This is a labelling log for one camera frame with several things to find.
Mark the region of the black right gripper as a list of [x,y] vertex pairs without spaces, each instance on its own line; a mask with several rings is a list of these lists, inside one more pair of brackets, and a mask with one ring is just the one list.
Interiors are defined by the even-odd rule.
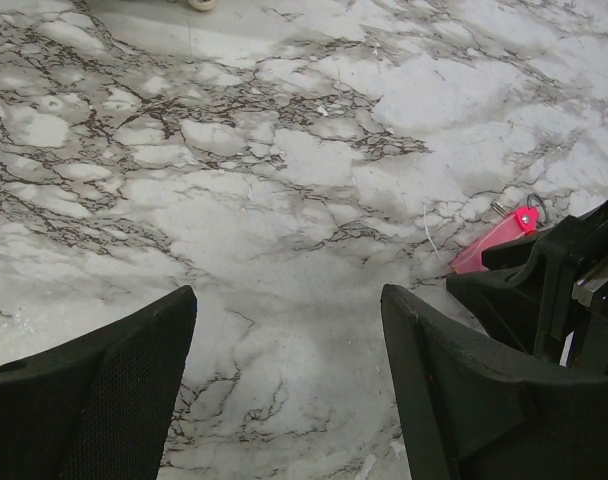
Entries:
[[446,288],[492,339],[556,363],[571,337],[567,364],[608,375],[608,199],[539,240],[484,250],[482,264],[487,271],[452,274]]

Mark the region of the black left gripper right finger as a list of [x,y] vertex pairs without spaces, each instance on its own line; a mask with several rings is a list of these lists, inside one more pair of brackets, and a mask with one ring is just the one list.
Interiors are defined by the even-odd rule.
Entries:
[[405,288],[381,318],[415,479],[608,479],[608,376],[512,349]]

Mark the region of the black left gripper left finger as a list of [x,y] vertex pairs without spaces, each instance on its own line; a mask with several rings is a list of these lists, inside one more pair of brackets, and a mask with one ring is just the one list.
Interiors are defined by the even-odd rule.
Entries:
[[0,479],[154,479],[194,333],[183,286],[0,366]]

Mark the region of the pink strap keyring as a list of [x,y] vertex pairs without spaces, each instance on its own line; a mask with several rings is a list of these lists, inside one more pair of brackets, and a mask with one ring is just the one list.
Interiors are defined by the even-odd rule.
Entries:
[[456,256],[451,262],[456,274],[483,271],[485,250],[533,235],[550,221],[545,200],[536,193],[528,194],[525,203],[513,210],[507,210],[497,201],[491,203],[491,208],[501,220]]

